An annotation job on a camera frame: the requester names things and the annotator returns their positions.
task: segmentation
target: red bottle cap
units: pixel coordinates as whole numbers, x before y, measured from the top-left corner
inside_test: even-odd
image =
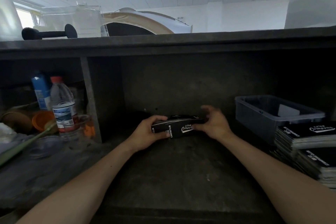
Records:
[[[63,83],[61,76],[52,76],[50,77],[52,83]]]

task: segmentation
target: green handle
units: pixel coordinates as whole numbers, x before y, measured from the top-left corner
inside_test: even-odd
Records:
[[[48,134],[48,132],[55,126],[56,124],[54,124],[53,126],[48,127],[45,131],[43,131],[42,133],[38,134],[37,136],[23,142],[20,143],[19,145],[5,151],[4,153],[2,153],[0,155],[0,167],[6,163],[7,161],[9,161],[11,158],[13,158],[16,154],[18,154],[19,152],[21,152],[23,149],[25,149],[27,146],[29,146],[32,142],[34,142],[36,139],[39,139],[40,137]]]

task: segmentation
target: person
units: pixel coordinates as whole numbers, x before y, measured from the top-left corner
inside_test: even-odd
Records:
[[[208,112],[208,121],[194,124],[193,129],[204,131],[236,156],[263,188],[285,222],[336,223],[336,193],[234,135],[219,109],[212,106],[202,108]],[[151,132],[153,122],[166,119],[154,115],[143,120],[128,139],[37,204],[17,223],[89,223],[125,162],[135,152],[169,137],[166,132]]]

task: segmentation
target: person's left arm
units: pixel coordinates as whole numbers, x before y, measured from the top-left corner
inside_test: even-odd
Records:
[[[105,192],[126,161],[169,133],[152,133],[151,125],[166,116],[154,115],[143,120],[133,134],[104,158],[63,187],[45,198],[18,224],[84,224],[89,223],[100,206]]]

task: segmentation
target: forearm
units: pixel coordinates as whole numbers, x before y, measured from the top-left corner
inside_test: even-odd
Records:
[[[133,150],[127,144],[120,144],[94,166],[37,204],[18,223],[89,223],[110,183],[132,154]]]
[[[235,135],[219,140],[253,175],[287,223],[336,223],[336,195]]]

